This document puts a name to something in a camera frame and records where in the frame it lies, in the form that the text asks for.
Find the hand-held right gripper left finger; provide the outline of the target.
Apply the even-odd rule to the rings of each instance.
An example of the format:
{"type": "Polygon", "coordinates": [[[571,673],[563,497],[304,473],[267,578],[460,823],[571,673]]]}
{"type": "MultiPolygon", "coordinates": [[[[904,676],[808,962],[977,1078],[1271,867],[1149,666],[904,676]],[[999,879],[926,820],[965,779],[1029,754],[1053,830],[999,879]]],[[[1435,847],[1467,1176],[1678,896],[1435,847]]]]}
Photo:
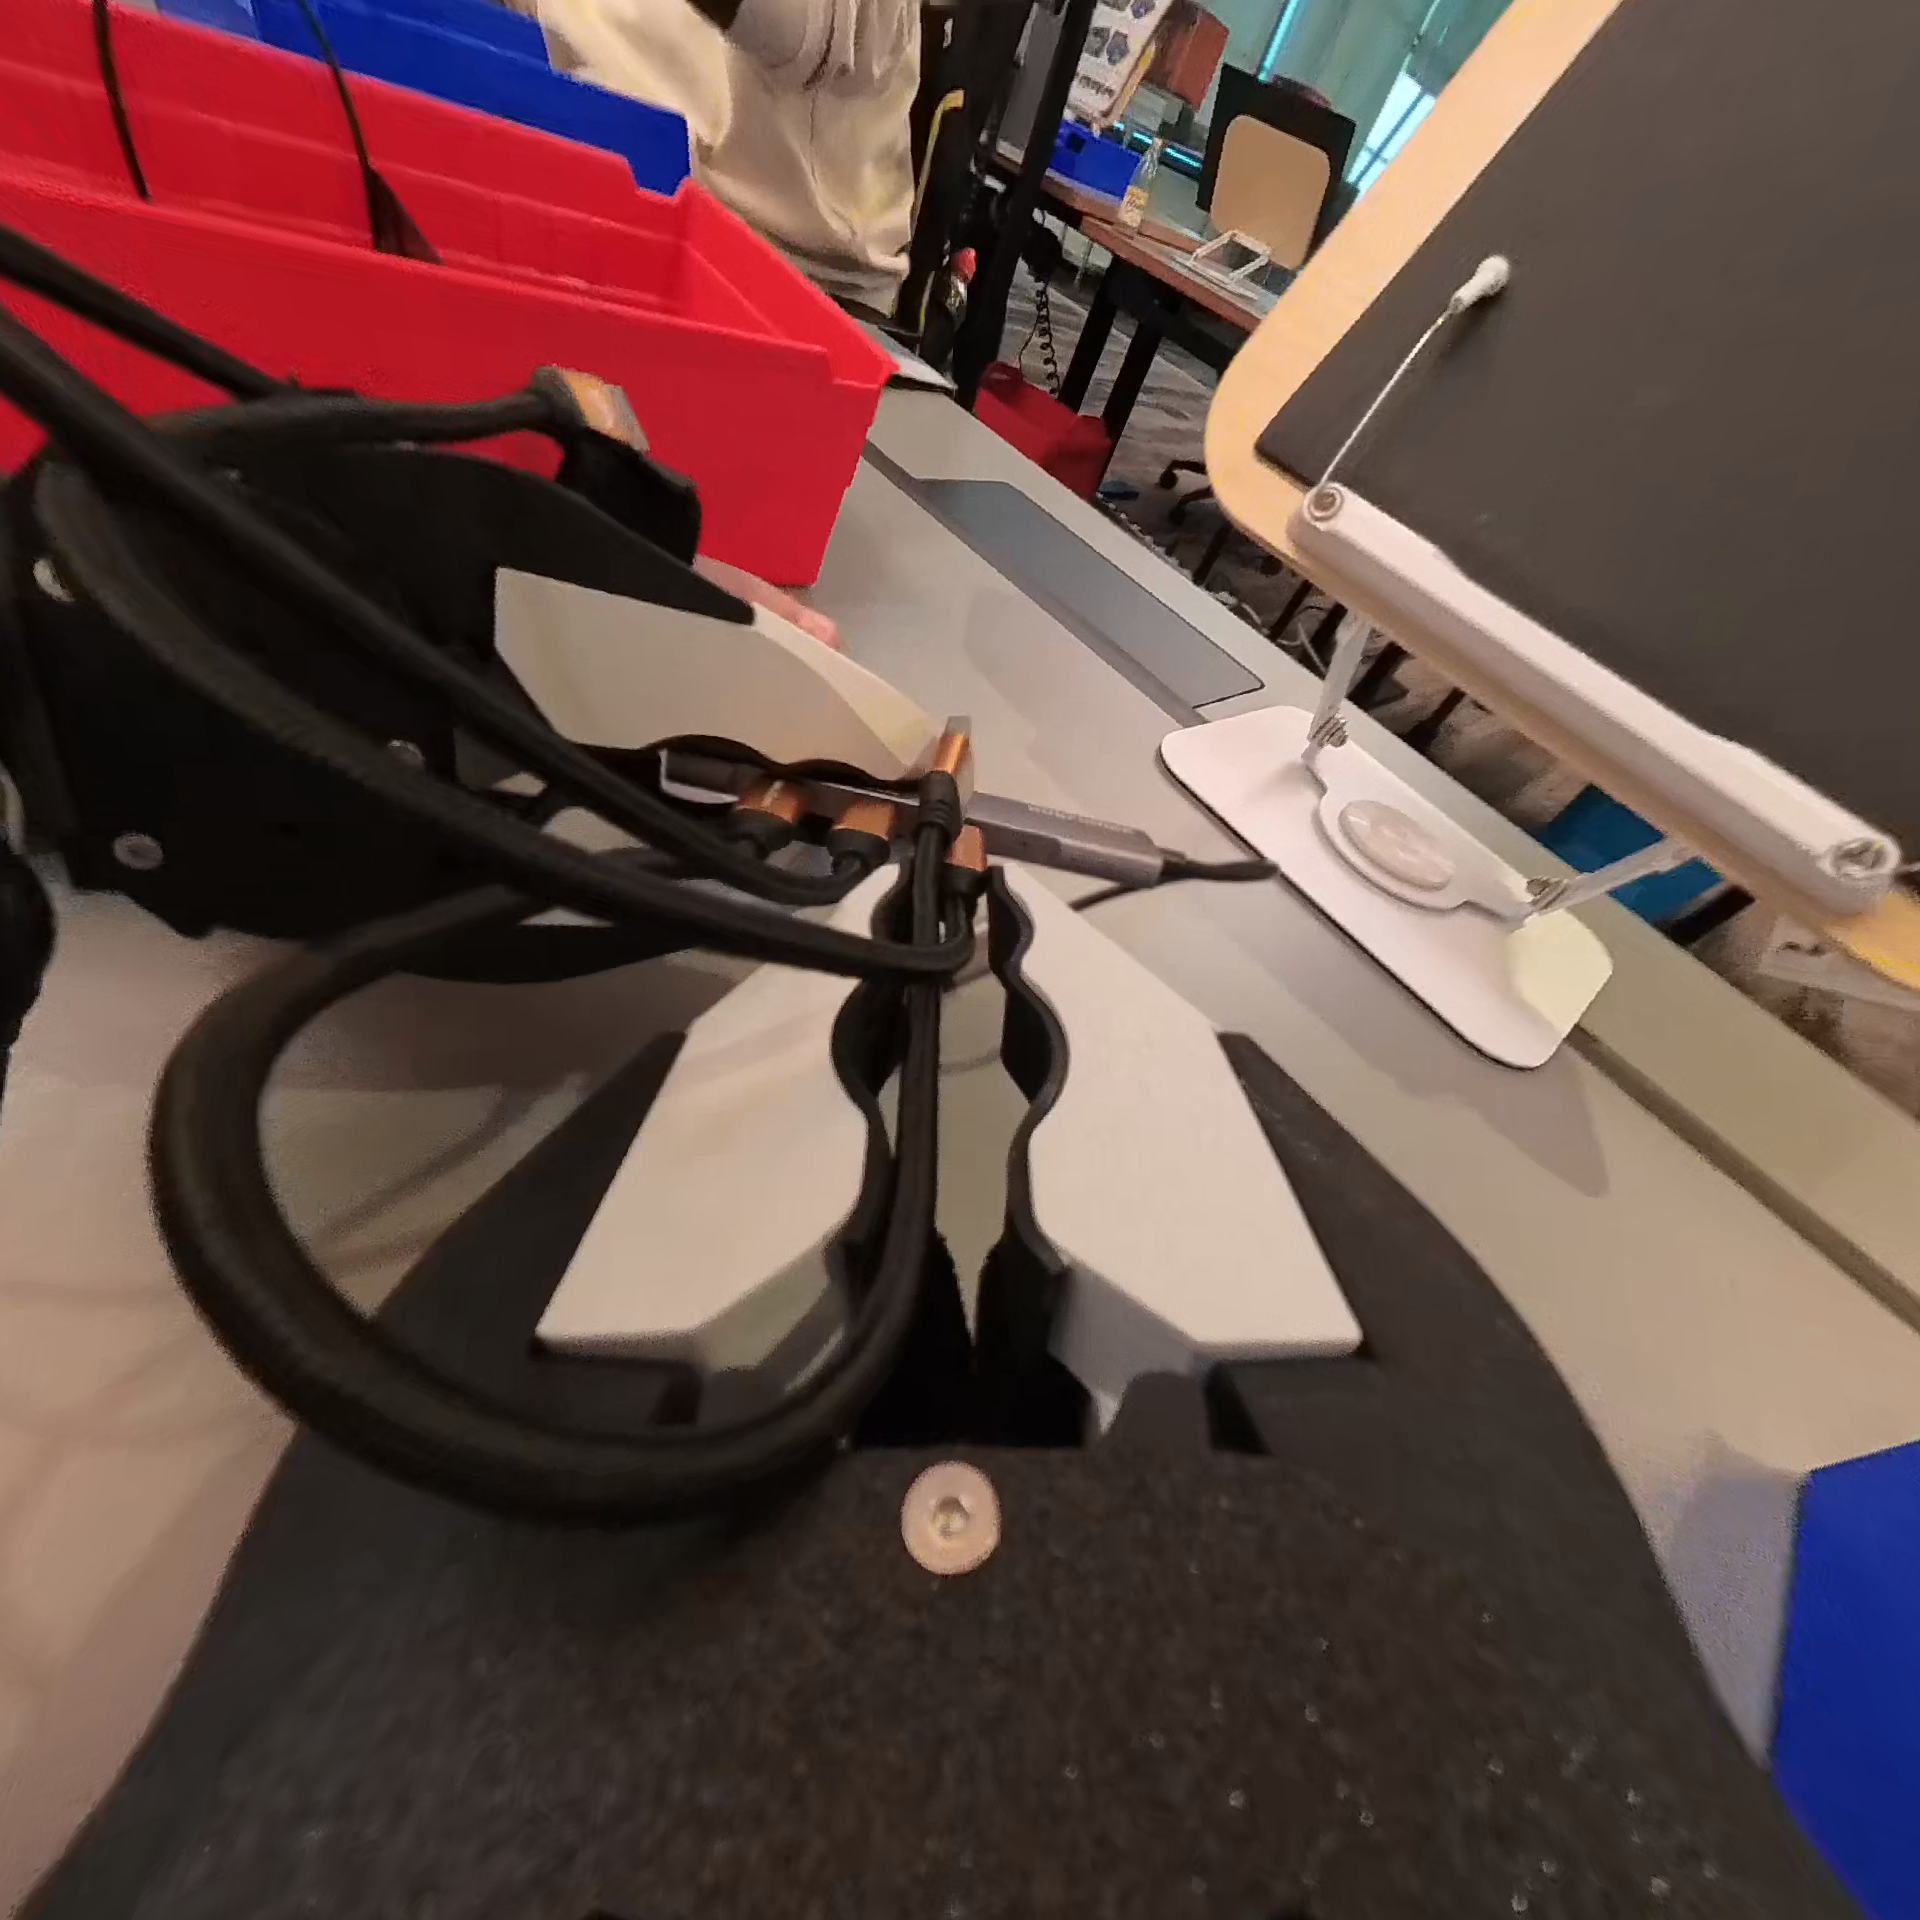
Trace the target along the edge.
{"type": "Polygon", "coordinates": [[[884,1242],[899,982],[762,965],[698,1014],[539,1315],[639,1438],[752,1423],[847,1359],[884,1242]]]}

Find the grey USB hub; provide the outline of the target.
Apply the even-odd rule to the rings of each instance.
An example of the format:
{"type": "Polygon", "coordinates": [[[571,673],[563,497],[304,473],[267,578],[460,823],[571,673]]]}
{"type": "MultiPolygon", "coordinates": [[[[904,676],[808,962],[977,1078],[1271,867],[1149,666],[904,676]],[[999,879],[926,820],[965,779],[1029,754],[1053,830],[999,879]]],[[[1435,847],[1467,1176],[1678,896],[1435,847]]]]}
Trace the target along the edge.
{"type": "MultiPolygon", "coordinates": [[[[913,803],[911,784],[882,784],[845,769],[764,769],[749,759],[688,747],[659,747],[664,789],[747,798],[767,781],[784,781],[801,793],[803,818],[830,823],[857,801],[913,803]]],[[[965,820],[980,830],[989,860],[1024,862],[1070,877],[1090,877],[1122,894],[1166,884],[1264,884],[1278,879],[1271,860],[1200,860],[1166,850],[1146,830],[1104,823],[1043,803],[975,793],[965,801],[965,820]]]]}

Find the red plastic bin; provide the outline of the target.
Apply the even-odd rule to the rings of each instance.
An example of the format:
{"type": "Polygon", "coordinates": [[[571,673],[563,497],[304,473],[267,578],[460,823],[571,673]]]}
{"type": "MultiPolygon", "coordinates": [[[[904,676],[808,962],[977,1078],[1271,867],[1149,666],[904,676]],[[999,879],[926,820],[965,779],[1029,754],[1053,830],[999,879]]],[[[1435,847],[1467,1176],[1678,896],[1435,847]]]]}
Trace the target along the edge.
{"type": "Polygon", "coordinates": [[[703,502],[700,546],[776,585],[825,558],[894,355],[683,184],[365,76],[372,169],[431,260],[372,245],[318,59],[108,7],[132,184],[93,10],[5,5],[5,225],[274,380],[475,402],[541,367],[622,387],[703,502]]]}

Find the black panel wooden edge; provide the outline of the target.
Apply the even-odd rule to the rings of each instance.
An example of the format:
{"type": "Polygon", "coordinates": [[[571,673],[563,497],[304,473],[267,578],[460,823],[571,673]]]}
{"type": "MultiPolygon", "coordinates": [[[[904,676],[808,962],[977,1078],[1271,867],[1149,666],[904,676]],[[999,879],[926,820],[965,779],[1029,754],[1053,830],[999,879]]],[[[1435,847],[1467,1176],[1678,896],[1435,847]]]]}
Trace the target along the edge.
{"type": "Polygon", "coordinates": [[[1229,517],[1349,605],[1288,519],[1504,252],[1506,291],[1428,348],[1340,482],[1883,828],[1900,879],[1854,918],[1727,879],[1905,989],[1915,49],[1915,5],[1511,5],[1205,426],[1229,517]]]}

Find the person's left hand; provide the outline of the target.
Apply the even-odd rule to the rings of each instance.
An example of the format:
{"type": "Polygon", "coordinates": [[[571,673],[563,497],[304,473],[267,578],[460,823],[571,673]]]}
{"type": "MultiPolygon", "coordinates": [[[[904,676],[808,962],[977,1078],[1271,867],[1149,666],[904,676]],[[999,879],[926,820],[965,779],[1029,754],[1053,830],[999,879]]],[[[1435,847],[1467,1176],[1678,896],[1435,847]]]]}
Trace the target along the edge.
{"type": "Polygon", "coordinates": [[[825,615],[796,598],[793,593],[776,588],[737,568],[732,563],[715,561],[710,556],[696,556],[696,571],[708,578],[710,583],[730,590],[735,598],[752,602],[771,615],[779,615],[803,634],[813,637],[816,642],[825,644],[828,649],[840,649],[840,632],[835,622],[825,615]]]}

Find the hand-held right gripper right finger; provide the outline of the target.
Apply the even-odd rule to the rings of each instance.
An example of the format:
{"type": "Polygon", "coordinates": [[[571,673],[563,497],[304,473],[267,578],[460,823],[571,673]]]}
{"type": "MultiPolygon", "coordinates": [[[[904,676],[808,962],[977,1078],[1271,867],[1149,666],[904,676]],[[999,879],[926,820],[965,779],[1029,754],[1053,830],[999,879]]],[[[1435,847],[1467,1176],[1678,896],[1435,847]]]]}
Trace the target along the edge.
{"type": "Polygon", "coordinates": [[[1029,869],[987,887],[1026,1112],[982,1266],[982,1433],[1078,1442],[1146,1376],[1354,1357],[1229,1038],[1029,869]]]}

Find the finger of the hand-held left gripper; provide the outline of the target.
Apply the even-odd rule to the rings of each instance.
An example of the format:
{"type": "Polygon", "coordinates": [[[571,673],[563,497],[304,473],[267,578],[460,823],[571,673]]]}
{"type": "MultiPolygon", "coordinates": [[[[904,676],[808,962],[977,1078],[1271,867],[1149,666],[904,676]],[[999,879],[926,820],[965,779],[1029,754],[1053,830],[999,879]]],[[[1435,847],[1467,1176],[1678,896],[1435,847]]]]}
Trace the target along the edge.
{"type": "Polygon", "coordinates": [[[938,749],[936,715],[764,607],[735,622],[500,568],[495,651],[541,718],[590,749],[732,742],[882,784],[916,781],[938,749]]]}

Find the white bar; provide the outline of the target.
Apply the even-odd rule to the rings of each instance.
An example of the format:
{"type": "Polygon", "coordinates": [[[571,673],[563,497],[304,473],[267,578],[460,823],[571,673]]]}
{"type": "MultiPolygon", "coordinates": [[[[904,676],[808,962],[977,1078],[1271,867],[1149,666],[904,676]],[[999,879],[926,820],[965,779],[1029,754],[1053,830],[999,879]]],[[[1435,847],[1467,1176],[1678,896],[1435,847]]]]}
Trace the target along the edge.
{"type": "Polygon", "coordinates": [[[1773,882],[1820,918],[1881,909],[1903,850],[1878,825],[1758,749],[1692,722],[1538,617],[1477,583],[1440,546],[1342,482],[1288,519],[1300,561],[1332,573],[1354,610],[1408,651],[1450,666],[1484,705],[1518,708],[1719,874],[1773,882]]]}

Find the red bag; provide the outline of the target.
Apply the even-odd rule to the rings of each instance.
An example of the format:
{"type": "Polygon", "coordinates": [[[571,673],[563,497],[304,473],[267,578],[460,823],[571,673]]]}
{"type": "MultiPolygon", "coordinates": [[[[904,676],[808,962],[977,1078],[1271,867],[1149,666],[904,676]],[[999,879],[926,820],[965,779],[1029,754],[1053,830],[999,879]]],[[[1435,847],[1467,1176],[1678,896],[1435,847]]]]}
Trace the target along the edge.
{"type": "Polygon", "coordinates": [[[1068,492],[1092,500],[1104,485],[1117,446],[1104,419],[1051,397],[1016,365],[997,360],[982,372],[972,414],[1068,492]]]}

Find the blue bin with white label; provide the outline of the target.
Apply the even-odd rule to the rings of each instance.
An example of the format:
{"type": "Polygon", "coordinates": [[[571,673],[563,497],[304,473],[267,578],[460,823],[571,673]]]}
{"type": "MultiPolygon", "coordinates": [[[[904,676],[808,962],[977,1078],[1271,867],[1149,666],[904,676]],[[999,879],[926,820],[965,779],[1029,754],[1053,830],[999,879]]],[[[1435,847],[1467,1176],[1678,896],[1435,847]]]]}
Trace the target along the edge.
{"type": "Polygon", "coordinates": [[[661,196],[691,176],[678,113],[563,73],[539,20],[509,5],[157,2],[157,12],[610,152],[661,196]]]}

